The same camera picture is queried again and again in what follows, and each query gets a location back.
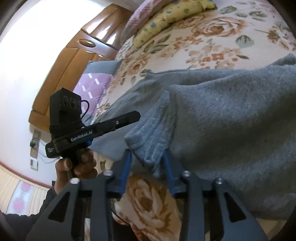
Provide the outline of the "dark sleeve left forearm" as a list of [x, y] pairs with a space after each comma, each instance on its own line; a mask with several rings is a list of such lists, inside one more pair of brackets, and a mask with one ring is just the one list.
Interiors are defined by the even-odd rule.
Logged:
[[1, 240], [26, 240], [27, 234], [34, 226], [40, 215], [57, 196], [55, 186], [47, 192], [46, 198], [37, 214], [17, 215], [5, 214], [1, 211]]

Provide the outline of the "person's left hand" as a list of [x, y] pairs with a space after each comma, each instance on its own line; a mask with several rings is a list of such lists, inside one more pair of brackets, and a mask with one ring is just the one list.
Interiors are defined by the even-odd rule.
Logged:
[[69, 182], [68, 172], [73, 171], [74, 174], [81, 180], [88, 180], [97, 176], [95, 169], [96, 160], [94, 159], [93, 152], [90, 149], [81, 149], [78, 151], [79, 164], [73, 168], [70, 159], [60, 159], [56, 162], [57, 180], [54, 185], [54, 190], [58, 195]]

